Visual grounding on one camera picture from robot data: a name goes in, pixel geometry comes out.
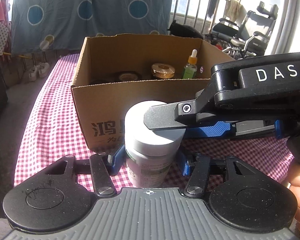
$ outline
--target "checkered tablecloth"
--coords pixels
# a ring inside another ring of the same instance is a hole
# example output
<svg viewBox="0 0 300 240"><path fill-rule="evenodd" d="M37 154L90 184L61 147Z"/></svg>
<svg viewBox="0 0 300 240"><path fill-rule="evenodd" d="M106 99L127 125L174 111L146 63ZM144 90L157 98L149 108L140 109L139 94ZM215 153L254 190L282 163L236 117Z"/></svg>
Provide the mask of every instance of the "checkered tablecloth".
<svg viewBox="0 0 300 240"><path fill-rule="evenodd" d="M78 57L77 54L60 59L37 97L20 146L15 186L64 155L87 159L93 154L84 141L70 90ZM190 151L201 152L216 159L235 155L281 181L293 159L285 142L275 138L243 141L200 139L184 140L182 144ZM182 188L187 179L173 164L163 186ZM117 176L112 177L112 181L117 190L132 187L124 166ZM93 191L91 176L81 175L78 182ZM220 176L210 177L208 189L211 190L221 182Z"/></svg>

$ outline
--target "beige cloth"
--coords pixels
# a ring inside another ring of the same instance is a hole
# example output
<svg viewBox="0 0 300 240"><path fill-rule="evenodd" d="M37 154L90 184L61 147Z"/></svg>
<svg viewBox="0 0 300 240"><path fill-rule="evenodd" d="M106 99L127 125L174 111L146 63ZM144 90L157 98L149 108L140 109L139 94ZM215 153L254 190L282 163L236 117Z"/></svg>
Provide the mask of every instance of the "beige cloth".
<svg viewBox="0 0 300 240"><path fill-rule="evenodd" d="M238 18L242 5L236 0L228 0L225 8L225 16L230 18L230 21L235 22Z"/></svg>

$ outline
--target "white shoe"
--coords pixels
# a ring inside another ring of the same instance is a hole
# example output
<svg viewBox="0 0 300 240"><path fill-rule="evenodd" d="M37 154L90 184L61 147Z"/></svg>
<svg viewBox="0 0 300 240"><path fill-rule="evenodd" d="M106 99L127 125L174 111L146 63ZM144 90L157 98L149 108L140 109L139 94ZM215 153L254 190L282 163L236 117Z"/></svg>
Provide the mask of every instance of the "white shoe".
<svg viewBox="0 0 300 240"><path fill-rule="evenodd" d="M29 81L30 82L37 80L38 69L39 69L38 65L35 65L30 69L30 71L29 71Z"/></svg>
<svg viewBox="0 0 300 240"><path fill-rule="evenodd" d="M44 78L49 72L50 65L49 63L39 63L39 76Z"/></svg>

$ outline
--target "concrete floor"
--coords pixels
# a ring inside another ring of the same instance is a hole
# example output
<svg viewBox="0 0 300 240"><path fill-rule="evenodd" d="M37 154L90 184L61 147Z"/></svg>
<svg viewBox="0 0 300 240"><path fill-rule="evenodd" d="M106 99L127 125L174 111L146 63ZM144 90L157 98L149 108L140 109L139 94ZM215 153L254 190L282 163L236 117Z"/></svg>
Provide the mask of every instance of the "concrete floor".
<svg viewBox="0 0 300 240"><path fill-rule="evenodd" d="M29 115L48 76L28 82L25 73L21 84L7 90L8 104L0 116L0 218L5 217L2 200L13 187L15 166ZM0 239L9 231L7 220L0 219Z"/></svg>

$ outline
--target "gray ribbed plate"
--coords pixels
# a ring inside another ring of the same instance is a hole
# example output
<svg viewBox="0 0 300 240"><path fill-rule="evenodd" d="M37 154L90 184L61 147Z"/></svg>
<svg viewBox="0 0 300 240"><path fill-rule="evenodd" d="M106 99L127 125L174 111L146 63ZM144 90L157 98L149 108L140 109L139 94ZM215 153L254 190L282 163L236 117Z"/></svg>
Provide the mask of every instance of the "gray ribbed plate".
<svg viewBox="0 0 300 240"><path fill-rule="evenodd" d="M123 188L100 199L81 222L64 231L32 235L13 230L6 240L286 240L298 238L287 228L251 234L227 227L200 199L183 197L178 189Z"/></svg>

